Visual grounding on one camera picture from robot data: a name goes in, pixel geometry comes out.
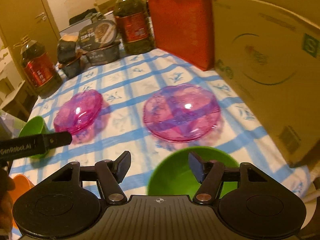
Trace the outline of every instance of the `table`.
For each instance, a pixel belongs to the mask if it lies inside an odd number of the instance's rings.
[[[211,90],[221,107],[222,120],[207,138],[191,143],[171,144],[151,135],[142,122],[142,109],[150,96],[167,85],[191,83]],[[153,169],[169,154],[188,146],[207,145],[227,152],[240,162],[250,162],[302,196],[311,183],[307,167],[290,169],[279,150],[246,104],[214,71],[202,72],[184,60],[160,49],[121,58],[89,68],[64,82],[51,97],[39,99],[30,118],[41,115],[49,129],[63,103],[76,93],[96,89],[110,111],[107,127],[93,140],[51,151],[46,158],[15,160],[11,176],[26,175],[34,184],[71,161],[91,166],[103,159],[115,160],[123,151],[132,154],[132,164],[120,184],[125,194],[145,194]],[[84,187],[98,195],[93,182]]]

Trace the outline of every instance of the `red tote bag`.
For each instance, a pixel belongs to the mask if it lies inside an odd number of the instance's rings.
[[[200,68],[214,66],[212,0],[148,0],[156,47]]]

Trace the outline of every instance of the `green plastic bowl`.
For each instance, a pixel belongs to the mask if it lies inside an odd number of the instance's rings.
[[[189,147],[179,150],[164,159],[151,175],[147,194],[150,196],[189,195],[192,199],[200,184],[188,164],[189,152],[196,152],[205,161],[217,160],[228,167],[239,163],[227,153],[212,147]],[[220,198],[237,188],[237,182],[224,182]]]
[[[47,134],[49,133],[48,127],[41,116],[36,116],[30,119],[26,125],[22,128],[19,133],[19,137],[30,136],[35,134]],[[43,158],[49,151],[43,154],[37,154],[29,156],[31,159],[41,159]]]

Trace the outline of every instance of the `pink plate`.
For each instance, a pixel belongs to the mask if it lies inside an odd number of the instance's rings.
[[[143,108],[143,122],[150,132],[175,143],[200,139],[215,128],[220,116],[214,94],[191,84],[164,87]]]
[[[96,90],[74,95],[63,104],[53,120],[55,131],[68,131],[74,135],[87,129],[98,117],[102,103],[102,95]]]

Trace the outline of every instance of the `cooking oil bottle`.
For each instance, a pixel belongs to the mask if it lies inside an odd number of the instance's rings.
[[[127,54],[137,55],[153,49],[149,21],[142,0],[117,0],[113,15]]]
[[[21,66],[41,98],[51,96],[62,85],[62,79],[50,60],[45,47],[29,36],[21,39]]]

